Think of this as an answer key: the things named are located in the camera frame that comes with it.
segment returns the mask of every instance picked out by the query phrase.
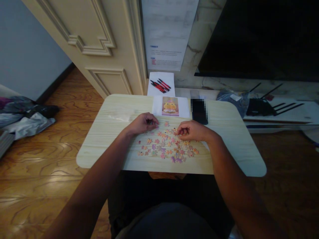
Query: cream door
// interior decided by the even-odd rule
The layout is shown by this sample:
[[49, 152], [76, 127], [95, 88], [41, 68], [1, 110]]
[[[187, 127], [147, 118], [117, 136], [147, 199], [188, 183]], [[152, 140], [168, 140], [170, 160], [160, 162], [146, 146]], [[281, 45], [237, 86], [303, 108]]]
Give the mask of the cream door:
[[138, 0], [22, 1], [103, 98], [146, 94]]

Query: cable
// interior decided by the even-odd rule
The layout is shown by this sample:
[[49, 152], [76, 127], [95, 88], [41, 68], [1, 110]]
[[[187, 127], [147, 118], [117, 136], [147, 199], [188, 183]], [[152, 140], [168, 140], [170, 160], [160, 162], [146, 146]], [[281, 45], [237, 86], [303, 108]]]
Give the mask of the cable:
[[202, 80], [202, 88], [204, 88], [204, 87], [205, 87], [205, 86], [203, 85], [204, 80], [205, 80], [205, 77], [203, 77], [203, 80]]

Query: black antenna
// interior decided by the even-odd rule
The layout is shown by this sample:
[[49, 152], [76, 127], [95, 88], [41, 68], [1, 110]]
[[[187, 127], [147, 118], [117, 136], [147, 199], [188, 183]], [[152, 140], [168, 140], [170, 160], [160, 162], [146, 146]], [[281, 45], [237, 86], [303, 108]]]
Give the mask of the black antenna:
[[285, 104], [285, 103], [278, 104], [278, 105], [274, 106], [273, 109], [274, 109], [274, 108], [277, 108], [278, 106], [284, 105], [284, 104]]
[[282, 110], [282, 109], [284, 109], [284, 108], [287, 108], [287, 107], [292, 106], [292, 105], [295, 105], [295, 104], [296, 104], [296, 103], [288, 104], [288, 105], [286, 105], [286, 106], [284, 106], [284, 107], [281, 107], [281, 108], [277, 109], [276, 111]]
[[261, 83], [259, 83], [258, 85], [256, 85], [254, 88], [252, 88], [251, 90], [250, 90], [250, 92], [252, 92], [254, 89], [256, 89], [258, 86], [260, 86], [260, 84]]
[[280, 86], [282, 86], [283, 83], [281, 83], [279, 86], [276, 86], [275, 88], [273, 88], [271, 91], [269, 91], [267, 94], [265, 94], [264, 96], [260, 97], [260, 99], [264, 98], [266, 95], [270, 94], [271, 92], [273, 92], [275, 89], [278, 89]]
[[296, 105], [296, 106], [294, 106], [294, 107], [291, 107], [290, 109], [287, 109], [287, 110], [285, 110], [285, 111], [283, 111], [283, 112], [276, 113], [276, 114], [274, 114], [274, 116], [277, 116], [277, 115], [280, 115], [280, 114], [282, 114], [282, 113], [285, 113], [285, 112], [287, 112], [287, 111], [289, 111], [289, 110], [292, 110], [292, 109], [294, 109], [294, 108], [297, 108], [297, 107], [299, 107], [299, 106], [301, 106], [301, 105], [304, 105], [304, 103], [298, 104], [298, 105]]

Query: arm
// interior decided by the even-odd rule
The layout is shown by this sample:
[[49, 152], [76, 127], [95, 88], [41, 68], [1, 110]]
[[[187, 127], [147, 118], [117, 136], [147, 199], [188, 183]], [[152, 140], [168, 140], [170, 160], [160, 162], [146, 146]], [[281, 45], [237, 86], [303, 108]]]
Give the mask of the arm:
[[216, 132], [185, 121], [177, 134], [181, 140], [207, 142], [219, 190], [244, 238], [286, 238]]
[[139, 115], [95, 162], [43, 238], [90, 238], [134, 135], [156, 128], [150, 113]]

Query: purple puzzle piece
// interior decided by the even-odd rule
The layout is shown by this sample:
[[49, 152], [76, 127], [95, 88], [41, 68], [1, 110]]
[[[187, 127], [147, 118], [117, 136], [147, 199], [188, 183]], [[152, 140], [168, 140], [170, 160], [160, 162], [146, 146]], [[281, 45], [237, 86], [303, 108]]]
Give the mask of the purple puzzle piece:
[[182, 160], [180, 158], [176, 158], [176, 161], [182, 163]]

